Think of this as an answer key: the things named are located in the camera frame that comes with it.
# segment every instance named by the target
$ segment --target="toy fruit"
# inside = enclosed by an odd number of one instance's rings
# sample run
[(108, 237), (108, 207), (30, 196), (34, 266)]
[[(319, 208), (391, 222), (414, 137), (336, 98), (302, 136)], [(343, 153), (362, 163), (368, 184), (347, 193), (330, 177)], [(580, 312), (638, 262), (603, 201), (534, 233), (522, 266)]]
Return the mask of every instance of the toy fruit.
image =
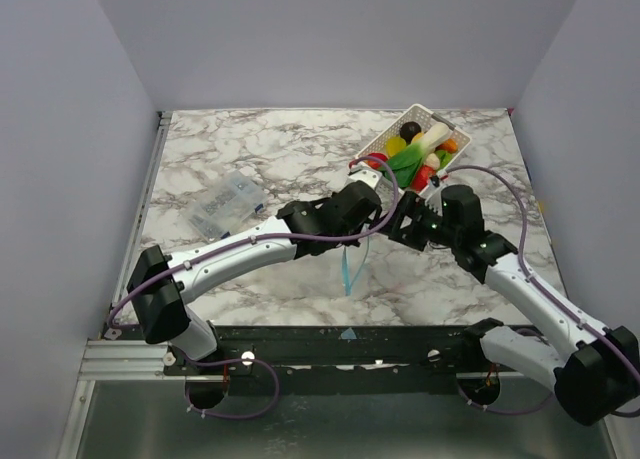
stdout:
[(438, 170), (449, 164), (451, 162), (451, 159), (453, 159), (453, 154), (445, 151), (444, 149), (436, 150), (435, 155), (438, 156), (438, 159), (440, 159), (440, 167)]
[(422, 132), (420, 124), (414, 121), (405, 122), (400, 128), (400, 137), (407, 141), (407, 144), (411, 144), (411, 140), (419, 132)]
[[(433, 126), (418, 141), (409, 144), (406, 149), (395, 156), (389, 158), (387, 165), (393, 171), (398, 182), (398, 187), (405, 188), (411, 184), (413, 178), (422, 166), (425, 156), (445, 137), (449, 137), (451, 129), (446, 124), (439, 122)], [(391, 180), (389, 173), (385, 170), (384, 177)]]
[(411, 181), (411, 189), (413, 189), (416, 192), (420, 192), (422, 189), (427, 187), (427, 185), (429, 184), (429, 178), (433, 176), (435, 173), (436, 171), (431, 167), (422, 166), (418, 170), (416, 177), (414, 177), (413, 181)]
[[(367, 156), (371, 156), (371, 157), (376, 157), (384, 162), (387, 162), (387, 159), (389, 159), (386, 155), (384, 155), (381, 152), (371, 152), (369, 154), (367, 154)], [(365, 163), (369, 166), (372, 167), (373, 169), (378, 169), (380, 167), (382, 167), (380, 165), (380, 163), (378, 162), (373, 162), (373, 161), (365, 161)]]
[(440, 144), (438, 147), (436, 147), (436, 149), (447, 151), (447, 152), (450, 152), (451, 154), (455, 154), (456, 152), (458, 152), (458, 143), (453, 139), (449, 138), (446, 141), (444, 141), (442, 144)]
[(413, 144), (414, 142), (416, 142), (418, 139), (420, 139), (422, 136), (424, 136), (424, 132), (419, 132), (418, 134), (416, 134), (415, 136), (413, 136), (413, 139), (411, 139), (411, 143)]
[(395, 156), (400, 151), (403, 151), (407, 147), (407, 143), (400, 136), (393, 136), (387, 141), (385, 149), (389, 157)]
[(424, 165), (429, 166), (434, 171), (437, 171), (440, 169), (440, 158), (432, 152), (424, 160)]

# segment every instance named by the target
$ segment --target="blue cable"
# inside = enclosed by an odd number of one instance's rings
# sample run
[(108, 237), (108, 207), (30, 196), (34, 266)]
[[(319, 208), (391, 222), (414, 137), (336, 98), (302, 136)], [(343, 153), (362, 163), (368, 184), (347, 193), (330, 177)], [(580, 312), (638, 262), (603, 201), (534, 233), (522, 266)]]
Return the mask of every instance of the blue cable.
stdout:
[(345, 296), (350, 296), (353, 286), (355, 285), (358, 277), (360, 277), (360, 273), (362, 269), (364, 269), (364, 263), (367, 261), (367, 256), (369, 255), (369, 245), (371, 238), (367, 236), (367, 246), (364, 251), (364, 257), (362, 258), (362, 262), (360, 263), (360, 267), (353, 275), (352, 279), (349, 279), (349, 259), (347, 258), (347, 246), (342, 250), (342, 282), (344, 282), (344, 294)]

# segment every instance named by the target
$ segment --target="gray floor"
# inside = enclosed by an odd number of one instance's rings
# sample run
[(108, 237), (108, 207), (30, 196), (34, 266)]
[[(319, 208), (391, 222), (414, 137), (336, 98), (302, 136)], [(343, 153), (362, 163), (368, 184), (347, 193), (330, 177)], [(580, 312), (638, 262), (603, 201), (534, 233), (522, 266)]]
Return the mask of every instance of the gray floor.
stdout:
[[(177, 382), (96, 386), (81, 458), (606, 458), (604, 429), (582, 427), (553, 403), (543, 412), (498, 417), (457, 396), (285, 397), (266, 417), (228, 422), (186, 413)], [(544, 391), (514, 379), (499, 402), (517, 408)], [(246, 412), (260, 399), (228, 399)]]

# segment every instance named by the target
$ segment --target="table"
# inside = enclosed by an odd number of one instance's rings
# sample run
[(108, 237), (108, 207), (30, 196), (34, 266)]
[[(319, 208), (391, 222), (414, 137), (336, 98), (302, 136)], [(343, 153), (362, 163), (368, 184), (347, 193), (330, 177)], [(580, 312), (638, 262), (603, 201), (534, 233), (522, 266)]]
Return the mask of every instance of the table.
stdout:
[[(506, 110), (439, 110), (473, 139), (460, 164), (495, 169), (514, 184), (528, 210), (526, 255), (553, 286), (561, 282), (544, 222)], [(234, 168), (269, 193), (265, 210), (328, 196), (345, 184), (347, 163), (401, 111), (200, 110), (175, 112), (142, 230), (141, 249), (166, 252), (203, 242), (180, 215), (209, 181)], [(510, 193), (488, 174), (456, 173), (482, 200), (487, 227), (517, 244), (520, 218)], [(354, 266), (364, 248), (350, 248)], [(353, 294), (345, 296), (340, 249), (253, 271), (192, 304), (225, 325), (465, 325), (486, 317), (529, 321), (497, 293), (462, 271), (448, 251), (424, 253), (375, 236)], [(134, 322), (132, 309), (123, 322)]]

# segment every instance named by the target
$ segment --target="red object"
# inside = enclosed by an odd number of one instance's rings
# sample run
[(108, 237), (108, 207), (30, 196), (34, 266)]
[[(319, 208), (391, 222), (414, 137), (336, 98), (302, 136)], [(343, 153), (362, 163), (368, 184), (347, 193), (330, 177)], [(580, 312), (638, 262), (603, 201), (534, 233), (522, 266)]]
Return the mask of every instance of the red object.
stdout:
[(416, 176), (411, 181), (411, 189), (414, 191), (420, 192), (422, 189), (427, 187), (429, 184), (429, 178), (436, 173), (435, 170), (430, 168), (429, 166), (422, 166)]
[[(372, 152), (371, 154), (367, 154), (367, 156), (376, 157), (384, 162), (387, 162), (389, 160), (389, 158), (381, 152)], [(356, 163), (356, 160), (357, 159), (354, 159), (349, 163), (349, 169), (351, 169), (354, 166), (354, 164)], [(381, 167), (380, 164), (378, 164), (377, 162), (373, 162), (373, 161), (364, 161), (364, 162), (373, 169), (378, 169)]]

